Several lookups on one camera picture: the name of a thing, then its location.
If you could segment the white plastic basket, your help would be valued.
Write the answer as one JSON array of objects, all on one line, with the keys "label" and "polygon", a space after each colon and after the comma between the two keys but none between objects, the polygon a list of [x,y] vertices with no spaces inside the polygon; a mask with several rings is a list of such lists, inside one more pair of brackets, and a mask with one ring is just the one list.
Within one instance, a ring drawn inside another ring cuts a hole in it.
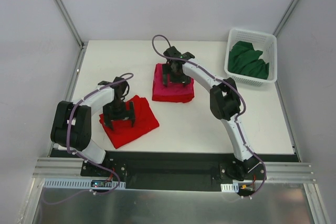
[{"label": "white plastic basket", "polygon": [[261,86],[277,80],[277,39],[246,29],[229,31],[224,70],[241,83]]}]

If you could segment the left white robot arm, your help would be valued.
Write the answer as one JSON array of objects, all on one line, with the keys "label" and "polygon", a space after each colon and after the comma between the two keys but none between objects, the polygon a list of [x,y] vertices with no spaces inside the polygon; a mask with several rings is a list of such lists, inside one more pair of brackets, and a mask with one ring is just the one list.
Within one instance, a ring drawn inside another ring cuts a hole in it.
[{"label": "left white robot arm", "polygon": [[135,125],[134,103],[125,103],[129,93],[128,80],[133,74],[115,77],[113,82],[101,81],[89,94],[77,101],[60,101],[51,129],[51,141],[65,147],[69,154],[79,155],[93,163],[93,170],[99,176],[111,171],[110,157],[106,150],[92,140],[91,118],[99,110],[103,111],[103,125],[115,130],[114,122],[129,121]]}]

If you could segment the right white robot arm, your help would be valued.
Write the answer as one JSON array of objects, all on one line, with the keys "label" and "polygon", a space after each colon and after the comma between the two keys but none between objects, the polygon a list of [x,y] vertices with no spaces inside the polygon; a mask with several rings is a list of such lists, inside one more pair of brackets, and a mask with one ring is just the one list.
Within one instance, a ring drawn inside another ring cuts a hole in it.
[{"label": "right white robot arm", "polygon": [[208,91],[210,110],[224,125],[233,146],[235,161],[225,169],[226,175],[238,181],[250,178],[261,160],[253,151],[240,119],[246,111],[246,103],[235,81],[210,73],[193,54],[182,54],[174,46],[168,47],[162,56],[167,59],[165,68],[173,75],[174,81],[193,79]]}]

